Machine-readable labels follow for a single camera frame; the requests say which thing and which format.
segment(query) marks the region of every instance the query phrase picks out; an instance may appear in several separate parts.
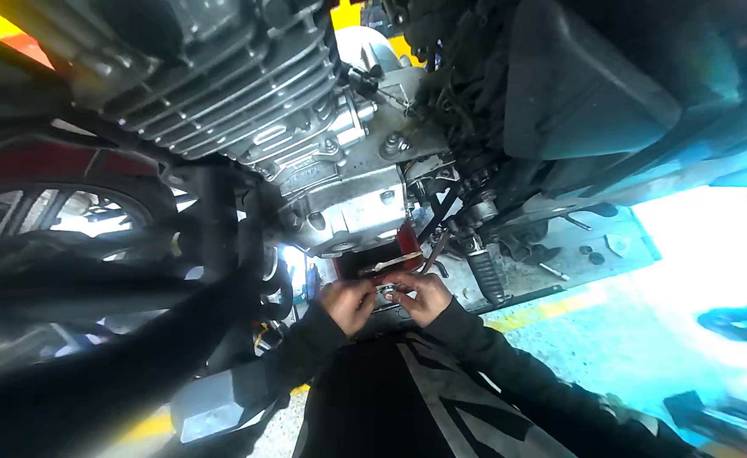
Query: hand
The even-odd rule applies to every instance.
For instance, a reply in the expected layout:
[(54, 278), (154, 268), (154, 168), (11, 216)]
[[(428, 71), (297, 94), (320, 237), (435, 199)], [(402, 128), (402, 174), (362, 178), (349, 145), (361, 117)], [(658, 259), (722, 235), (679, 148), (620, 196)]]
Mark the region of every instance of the hand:
[(399, 303), (408, 311), (410, 317), (420, 327), (425, 328), (438, 318), (452, 301), (450, 290), (444, 286), (439, 276), (435, 274), (413, 275), (413, 274), (391, 274), (386, 276), (382, 283), (395, 283), (407, 286), (418, 292), (416, 298), (408, 296), (402, 291), (386, 293), (388, 301)]
[(319, 303), (350, 337), (365, 326), (373, 307), (376, 307), (376, 288), (368, 280), (336, 281), (322, 288)]

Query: person's right hand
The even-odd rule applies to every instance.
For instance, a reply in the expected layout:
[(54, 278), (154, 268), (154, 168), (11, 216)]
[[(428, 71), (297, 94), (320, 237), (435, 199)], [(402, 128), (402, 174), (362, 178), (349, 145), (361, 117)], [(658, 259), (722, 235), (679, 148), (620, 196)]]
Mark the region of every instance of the person's right hand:
[(416, 298), (408, 296), (403, 291), (386, 293), (388, 301), (399, 303), (408, 311), (410, 317), (420, 327), (425, 328), (438, 318), (452, 301), (450, 290), (444, 286), (439, 276), (435, 274), (390, 274), (382, 280), (382, 283), (395, 283), (399, 289), (414, 289), (418, 293)]

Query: black plastic panel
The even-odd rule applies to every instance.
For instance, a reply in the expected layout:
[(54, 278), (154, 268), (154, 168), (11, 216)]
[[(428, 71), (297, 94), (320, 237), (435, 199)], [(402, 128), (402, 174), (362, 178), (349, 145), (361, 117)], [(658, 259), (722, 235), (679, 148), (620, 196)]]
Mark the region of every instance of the black plastic panel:
[(552, 0), (518, 6), (507, 84), (504, 149), (515, 157), (641, 151), (681, 115), (664, 88)]

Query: electrical wire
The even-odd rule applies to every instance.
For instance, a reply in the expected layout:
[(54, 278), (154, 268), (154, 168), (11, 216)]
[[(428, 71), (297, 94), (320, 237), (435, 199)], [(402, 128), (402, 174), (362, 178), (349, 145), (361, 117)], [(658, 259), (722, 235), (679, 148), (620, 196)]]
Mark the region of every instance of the electrical wire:
[(255, 348), (260, 345), (260, 340), (263, 339), (263, 335), (269, 330), (269, 327), (265, 323), (261, 323), (260, 325), (263, 326), (263, 330), (257, 335), (257, 339), (255, 339)]

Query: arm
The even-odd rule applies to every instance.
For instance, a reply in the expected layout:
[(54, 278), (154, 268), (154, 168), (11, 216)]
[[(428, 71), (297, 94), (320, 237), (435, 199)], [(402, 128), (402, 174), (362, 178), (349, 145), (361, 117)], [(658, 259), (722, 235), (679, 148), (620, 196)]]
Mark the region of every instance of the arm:
[(664, 422), (624, 422), (627, 417), (618, 417), (600, 396), (558, 380), (539, 359), (513, 348), (501, 332), (485, 328), (480, 317), (460, 306), (438, 276), (398, 276), (389, 280), (418, 291), (416, 299), (397, 293), (394, 300), (411, 313), (427, 334), (449, 348), (464, 366), (487, 375), (501, 388), (501, 397), (520, 407), (532, 422), (573, 453), (694, 453), (694, 448), (682, 442)]
[[(277, 348), (187, 384), (171, 402), (179, 441), (192, 448), (203, 442), (203, 447), (251, 452), (250, 444), (273, 413), (288, 403), (288, 393), (314, 376), (362, 328), (375, 305), (375, 292), (367, 281), (328, 285)], [(213, 442), (214, 435), (220, 437)]]

